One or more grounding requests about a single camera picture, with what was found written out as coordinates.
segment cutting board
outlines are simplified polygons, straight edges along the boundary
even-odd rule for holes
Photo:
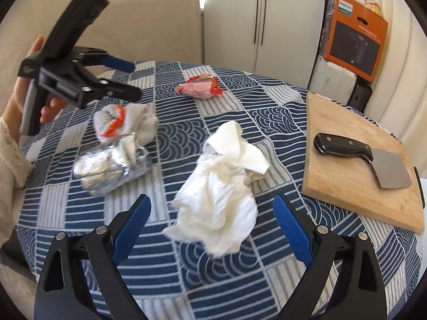
[[[313,145],[319,132],[342,135],[399,154],[411,177],[411,186],[382,189],[371,165],[363,159],[320,154]],[[363,117],[313,93],[307,95],[302,193],[393,226],[424,232],[417,176],[403,144]]]

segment silver foil wrapper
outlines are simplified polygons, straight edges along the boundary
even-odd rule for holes
[[[143,175],[151,166],[148,150],[135,133],[102,143],[79,156],[73,174],[92,196],[105,195]]]

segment metal screw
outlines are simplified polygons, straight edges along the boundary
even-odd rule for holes
[[[95,230],[95,232],[98,234],[98,235],[102,235],[103,233],[106,233],[107,232],[107,227],[106,226],[98,226],[97,227],[97,229]]]
[[[58,234],[56,234],[56,240],[60,241],[61,239],[65,238],[65,232],[59,232]]]
[[[323,226],[323,225],[318,226],[317,230],[319,231],[319,233],[321,233],[323,235],[326,235],[329,232],[328,228],[326,226]]]
[[[368,239],[368,235],[364,232],[359,232],[358,236],[363,241],[366,241]]]

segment blue gripper pad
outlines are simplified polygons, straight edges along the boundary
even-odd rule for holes
[[[289,242],[295,258],[298,261],[304,262],[305,267],[310,266],[313,261],[310,238],[286,202],[279,195],[273,200],[273,213]]]
[[[106,57],[103,57],[101,59],[101,63],[104,66],[107,66],[111,69],[123,71],[126,73],[132,73],[135,71],[135,64],[130,63],[129,61],[125,61],[116,57],[112,57],[111,55],[108,55]]]
[[[115,266],[128,258],[150,214],[151,201],[144,196],[113,241],[111,260]]]

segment table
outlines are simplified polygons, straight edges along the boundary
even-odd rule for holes
[[[227,89],[222,96],[203,101],[174,91],[201,73],[220,79],[220,87]],[[150,219],[131,256],[118,269],[149,319],[273,319],[304,272],[272,212],[274,196],[285,193],[298,210],[310,211],[316,224],[343,235],[367,232],[383,273],[389,316],[403,306],[418,280],[421,236],[301,194],[305,89],[256,74],[179,62],[136,62],[134,73],[111,70],[102,76],[140,87],[139,103],[155,103],[160,125],[156,140],[147,145],[153,167],[95,198],[72,176],[78,155],[98,144],[93,113],[107,104],[127,103],[122,100],[104,98],[85,110],[68,106],[44,126],[22,149],[35,169],[26,182],[16,227],[36,276],[58,231],[88,233],[108,224],[145,193],[152,201]],[[199,244],[171,242],[161,232],[176,220],[177,212],[169,204],[195,168],[203,142],[230,120],[240,124],[243,138],[262,150],[271,168],[266,179],[252,184],[259,214],[241,251],[213,259]],[[83,267],[95,305],[108,314],[91,266],[84,261]],[[327,304],[338,269],[339,264],[333,266],[317,310]]]

